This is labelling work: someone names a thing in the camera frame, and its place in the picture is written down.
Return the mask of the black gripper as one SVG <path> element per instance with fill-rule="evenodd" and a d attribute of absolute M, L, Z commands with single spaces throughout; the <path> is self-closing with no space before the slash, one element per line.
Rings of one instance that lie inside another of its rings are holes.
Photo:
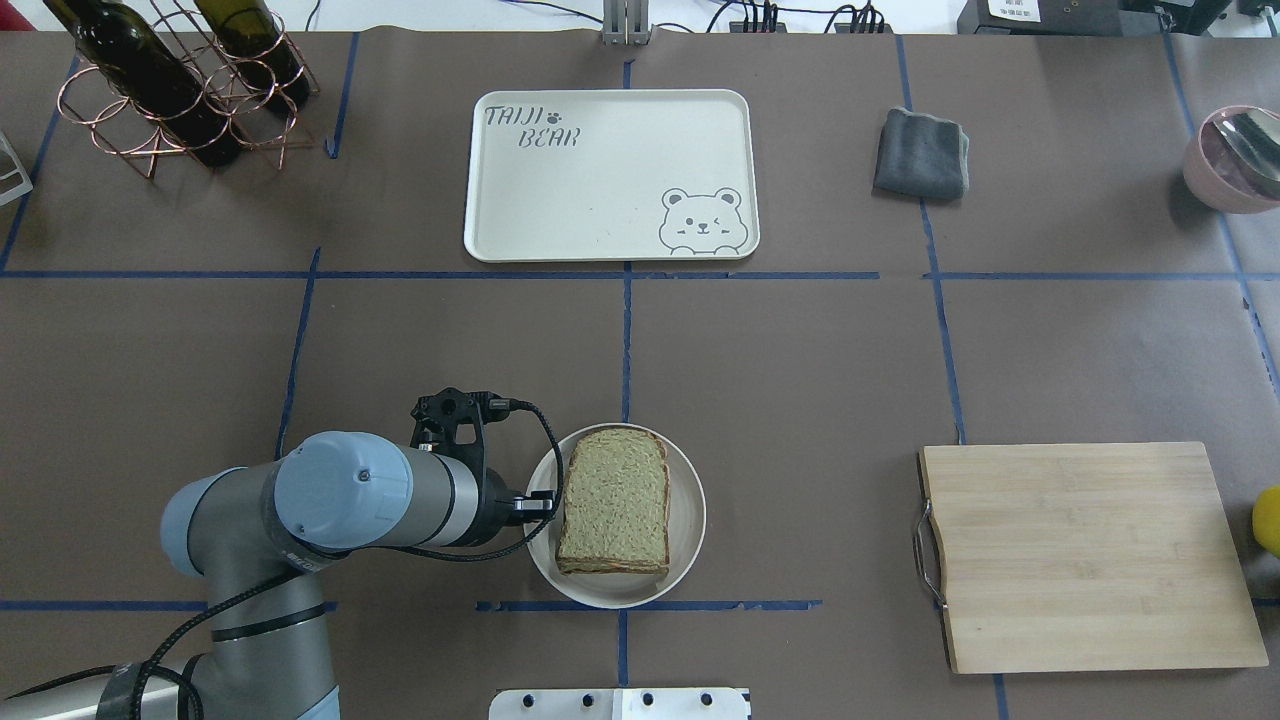
<path fill-rule="evenodd" d="M 490 468 L 485 469 L 479 489 L 476 544 L 489 543 L 504 529 L 521 527 L 524 521 L 549 521 L 557 511 L 556 492 L 517 496 L 500 474 Z"/>

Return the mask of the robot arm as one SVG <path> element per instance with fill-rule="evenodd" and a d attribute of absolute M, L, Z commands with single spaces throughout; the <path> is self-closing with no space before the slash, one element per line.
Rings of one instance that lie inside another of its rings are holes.
<path fill-rule="evenodd" d="M 547 528 L 562 487 L 508 489 L 481 445 L 404 447 L 342 430 L 191 483 L 165 507 L 160 536 L 173 566 L 207 583 L 207 607 L 145 659 L 17 692 L 3 716 L 338 719 L 319 573 L 365 550 L 504 557 Z"/>

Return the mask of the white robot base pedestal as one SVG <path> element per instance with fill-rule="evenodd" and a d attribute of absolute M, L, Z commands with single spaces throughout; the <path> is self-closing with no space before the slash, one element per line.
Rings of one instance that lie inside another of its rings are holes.
<path fill-rule="evenodd" d="M 751 719 L 748 689 L 732 687 L 509 689 L 489 719 Z"/>

